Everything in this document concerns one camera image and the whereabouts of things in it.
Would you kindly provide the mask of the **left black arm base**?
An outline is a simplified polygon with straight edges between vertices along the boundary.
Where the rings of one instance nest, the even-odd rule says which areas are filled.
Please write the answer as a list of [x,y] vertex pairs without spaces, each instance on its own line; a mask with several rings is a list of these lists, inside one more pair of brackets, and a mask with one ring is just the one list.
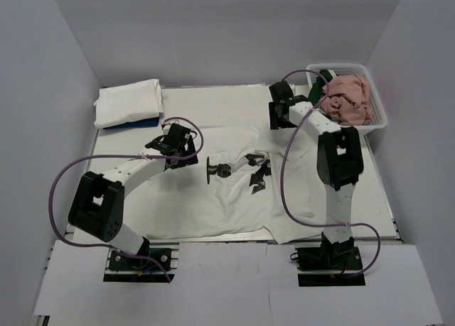
[[118,250],[108,254],[104,282],[108,283],[170,283],[178,266],[177,244],[152,245],[148,257],[156,260],[162,271],[153,261],[131,259],[121,255]]

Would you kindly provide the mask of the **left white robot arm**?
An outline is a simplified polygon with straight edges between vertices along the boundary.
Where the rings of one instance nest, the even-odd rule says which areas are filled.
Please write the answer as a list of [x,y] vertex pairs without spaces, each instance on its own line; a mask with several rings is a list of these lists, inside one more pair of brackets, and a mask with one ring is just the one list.
[[124,223],[125,199],[151,177],[198,162],[191,129],[171,124],[165,130],[137,156],[115,168],[86,172],[68,215],[70,225],[125,253],[134,268],[149,263],[149,241]]

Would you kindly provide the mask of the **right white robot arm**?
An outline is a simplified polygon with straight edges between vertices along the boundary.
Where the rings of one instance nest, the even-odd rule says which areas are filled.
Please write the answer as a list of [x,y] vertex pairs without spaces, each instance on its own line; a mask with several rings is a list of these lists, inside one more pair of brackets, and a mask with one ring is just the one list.
[[303,95],[294,95],[287,81],[269,86],[269,122],[272,130],[303,129],[316,143],[316,171],[326,189],[326,223],[322,226],[322,262],[338,268],[347,259],[343,246],[353,246],[350,229],[352,196],[363,156],[358,130],[341,127],[324,116]]

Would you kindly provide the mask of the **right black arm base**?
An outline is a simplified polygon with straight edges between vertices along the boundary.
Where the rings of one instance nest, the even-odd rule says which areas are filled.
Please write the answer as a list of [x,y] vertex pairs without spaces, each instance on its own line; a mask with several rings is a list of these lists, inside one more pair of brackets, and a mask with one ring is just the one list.
[[298,270],[298,284],[305,288],[365,285],[363,262],[353,237],[331,243],[322,236],[318,247],[299,247],[289,256]]

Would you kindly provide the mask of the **white printed t-shirt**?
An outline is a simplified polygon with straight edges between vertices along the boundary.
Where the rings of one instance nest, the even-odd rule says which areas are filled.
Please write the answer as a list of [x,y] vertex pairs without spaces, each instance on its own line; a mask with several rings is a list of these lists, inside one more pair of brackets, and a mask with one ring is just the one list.
[[199,162],[150,178],[131,226],[150,239],[211,237],[266,229],[279,243],[321,233],[307,174],[311,137],[292,129],[211,126]]

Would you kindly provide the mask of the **pink t-shirt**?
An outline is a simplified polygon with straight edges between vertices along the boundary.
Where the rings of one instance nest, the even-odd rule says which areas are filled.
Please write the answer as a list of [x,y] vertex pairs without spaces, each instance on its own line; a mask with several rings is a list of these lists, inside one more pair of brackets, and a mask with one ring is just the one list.
[[320,108],[342,126],[369,124],[373,117],[370,106],[370,85],[358,75],[334,77],[323,87],[324,97],[319,100]]

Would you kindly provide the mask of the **dark green t-shirt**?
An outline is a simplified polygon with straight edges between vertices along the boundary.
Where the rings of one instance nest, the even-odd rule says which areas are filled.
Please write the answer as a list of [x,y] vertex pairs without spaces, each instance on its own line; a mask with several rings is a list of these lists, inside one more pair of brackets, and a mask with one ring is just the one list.
[[308,99],[313,106],[318,104],[325,93],[324,88],[335,77],[337,77],[337,74],[333,70],[319,70],[316,81],[313,83],[308,96]]

